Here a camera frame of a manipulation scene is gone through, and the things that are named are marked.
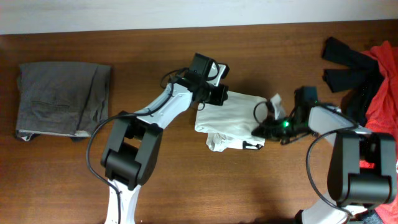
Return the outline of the white t-shirt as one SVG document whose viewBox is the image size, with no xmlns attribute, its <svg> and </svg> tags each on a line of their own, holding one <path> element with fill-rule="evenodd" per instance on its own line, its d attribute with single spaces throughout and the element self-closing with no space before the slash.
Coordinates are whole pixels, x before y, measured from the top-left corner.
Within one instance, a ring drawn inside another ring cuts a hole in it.
<svg viewBox="0 0 398 224">
<path fill-rule="evenodd" d="M 195 131 L 207 134 L 206 145 L 213 152 L 227 148 L 258 150 L 265 139 L 251 132 L 267 116 L 274 117 L 273 112 L 270 99 L 229 91 L 222 106 L 207 104 L 197 112 Z"/>
</svg>

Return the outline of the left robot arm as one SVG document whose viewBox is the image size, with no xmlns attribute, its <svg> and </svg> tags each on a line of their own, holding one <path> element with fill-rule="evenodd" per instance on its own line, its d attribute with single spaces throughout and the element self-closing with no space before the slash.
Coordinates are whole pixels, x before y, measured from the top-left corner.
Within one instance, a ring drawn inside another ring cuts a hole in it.
<svg viewBox="0 0 398 224">
<path fill-rule="evenodd" d="M 227 64 L 195 54 L 189 67 L 165 75 L 164 90 L 152 103 L 117 115 L 101 157 L 109 184 L 106 223 L 134 223 L 139 191 L 154 171 L 164 129 L 195 103 L 221 106 L 228 98 L 221 84 L 228 72 Z"/>
</svg>

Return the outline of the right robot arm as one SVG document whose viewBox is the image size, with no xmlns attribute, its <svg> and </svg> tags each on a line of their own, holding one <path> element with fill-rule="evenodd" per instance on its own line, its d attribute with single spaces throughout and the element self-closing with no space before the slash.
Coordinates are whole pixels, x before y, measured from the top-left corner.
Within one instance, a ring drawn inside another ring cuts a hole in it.
<svg viewBox="0 0 398 224">
<path fill-rule="evenodd" d="M 305 167 L 319 200 L 298 211 L 294 222 L 355 223 L 357 215 L 392 203 L 397 195 L 394 137 L 362 127 L 339 108 L 320 102 L 314 86 L 296 89 L 294 98 L 295 106 L 288 116 L 268 116 L 251 133 L 282 145 L 316 136 L 307 149 Z M 313 148 L 322 139 L 333 147 L 325 194 L 317 188 L 310 168 Z"/>
</svg>

